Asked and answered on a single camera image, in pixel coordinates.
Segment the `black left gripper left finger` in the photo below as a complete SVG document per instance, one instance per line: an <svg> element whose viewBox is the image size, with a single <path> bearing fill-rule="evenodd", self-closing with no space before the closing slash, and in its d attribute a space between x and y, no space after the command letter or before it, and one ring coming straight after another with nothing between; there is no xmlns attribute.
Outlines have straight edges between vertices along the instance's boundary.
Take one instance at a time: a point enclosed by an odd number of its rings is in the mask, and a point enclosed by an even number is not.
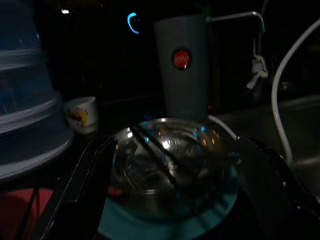
<svg viewBox="0 0 320 240"><path fill-rule="evenodd" d="M93 240L108 193L117 140L94 137L73 144L71 161L31 235L32 240Z"/></svg>

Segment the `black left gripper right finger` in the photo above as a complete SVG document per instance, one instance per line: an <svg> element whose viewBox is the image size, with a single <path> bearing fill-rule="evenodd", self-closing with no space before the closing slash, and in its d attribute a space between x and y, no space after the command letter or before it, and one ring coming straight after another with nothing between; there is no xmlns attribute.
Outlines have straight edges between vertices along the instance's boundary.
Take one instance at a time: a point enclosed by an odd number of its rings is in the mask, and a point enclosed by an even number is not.
<svg viewBox="0 0 320 240"><path fill-rule="evenodd" d="M251 137L237 139L241 188L253 204L268 240L318 240L320 204L271 147Z"/></svg>

